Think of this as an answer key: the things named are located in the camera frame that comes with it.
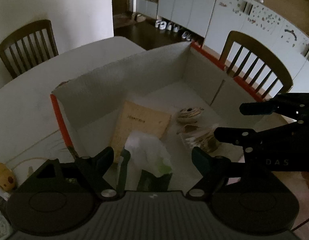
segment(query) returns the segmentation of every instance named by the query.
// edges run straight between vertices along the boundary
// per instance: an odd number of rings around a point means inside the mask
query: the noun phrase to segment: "wooden chair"
[[[229,68],[227,69],[227,74],[231,75],[233,78],[240,78],[239,74],[242,72],[242,69],[245,67],[251,53],[255,54],[257,58],[254,60],[254,62],[251,64],[249,69],[246,71],[246,73],[241,78],[242,81],[245,81],[247,85],[252,89],[252,86],[255,84],[258,77],[261,75],[262,71],[265,69],[266,66],[270,68],[270,71],[267,73],[265,78],[258,84],[257,88],[254,90],[254,92],[257,94],[260,92],[261,89],[263,89],[264,84],[269,79],[270,75],[272,73],[275,74],[276,78],[275,80],[269,85],[268,88],[264,89],[264,93],[261,95],[261,98],[265,98],[266,95],[272,90],[272,88],[275,86],[275,84],[280,80],[282,83],[282,88],[280,89],[280,93],[286,93],[288,92],[291,87],[293,86],[293,80],[286,69],[285,65],[277,58],[276,55],[274,55],[267,47],[265,47],[263,44],[261,44],[259,41],[255,40],[254,38],[240,32],[231,31],[227,37],[226,44],[222,50],[221,56],[219,61],[222,64],[226,63],[226,60],[228,58],[228,55],[230,53],[230,50],[232,48],[232,45],[234,42],[237,42],[239,45],[241,45],[240,49],[238,50],[237,54],[235,55],[233,61],[230,63]],[[240,66],[238,67],[235,72],[233,71],[233,68],[242,52],[242,49],[246,48],[248,49],[248,53],[241,62]],[[262,67],[258,70],[258,72],[252,77],[252,79],[247,82],[247,79],[256,66],[256,63],[258,60],[263,61]]]
[[[44,29],[46,29],[48,34],[50,49],[48,49],[47,43],[45,41],[45,37],[43,34]],[[29,53],[26,46],[26,42],[28,47],[30,47],[30,51],[32,54]],[[5,53],[5,50],[8,49],[10,50],[12,58],[10,57],[9,54]],[[52,57],[59,55],[56,47],[56,42],[53,36],[52,25],[49,20],[40,20],[29,23],[11,33],[0,44],[0,58],[2,59],[8,71],[10,72],[12,78],[16,78],[17,76],[21,75],[30,68],[33,68],[34,66],[50,59],[51,58],[50,54],[53,54]]]

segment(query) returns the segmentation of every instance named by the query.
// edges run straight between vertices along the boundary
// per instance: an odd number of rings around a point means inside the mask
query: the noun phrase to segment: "shoe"
[[[173,22],[169,22],[167,25],[167,30],[171,31],[172,28],[173,28]]]
[[[156,23],[155,23],[155,25],[154,25],[154,26],[155,26],[156,28],[158,28],[160,23],[161,23],[161,21],[160,21],[160,20],[156,20]]]
[[[189,32],[185,31],[182,35],[181,38],[186,39],[188,37],[188,35],[190,35]]]
[[[167,22],[162,21],[162,22],[160,23],[160,25],[159,25],[159,30],[164,30],[164,29],[166,28],[166,26],[167,26]]]
[[[173,32],[174,32],[174,33],[177,33],[177,32],[179,31],[179,29],[180,29],[180,26],[179,26],[178,24],[175,24],[175,25],[173,26]]]
[[[189,35],[186,37],[186,40],[187,40],[187,41],[191,41],[191,40],[192,40],[192,36],[191,36],[190,33],[189,33]]]

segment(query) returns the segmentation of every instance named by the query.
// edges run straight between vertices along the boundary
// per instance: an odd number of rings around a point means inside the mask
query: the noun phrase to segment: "white wall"
[[[112,0],[0,0],[0,43],[39,19],[52,22],[59,54],[113,36]],[[0,59],[0,88],[10,80]]]

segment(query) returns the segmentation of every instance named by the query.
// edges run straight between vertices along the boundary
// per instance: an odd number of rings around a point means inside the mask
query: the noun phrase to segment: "yellow toy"
[[[16,185],[16,177],[6,165],[0,163],[0,187],[4,191],[12,190]]]

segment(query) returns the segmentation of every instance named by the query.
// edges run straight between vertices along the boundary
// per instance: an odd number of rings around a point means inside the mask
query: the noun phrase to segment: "metal bolt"
[[[250,152],[252,152],[252,151],[253,151],[253,148],[252,148],[252,147],[248,147],[248,148],[245,149],[245,152],[246,152],[246,153],[250,153]]]
[[[101,192],[101,196],[103,197],[114,197],[117,195],[117,192],[114,189],[105,189]]]
[[[204,194],[205,192],[199,188],[193,188],[189,191],[189,195],[192,197],[202,197]]]

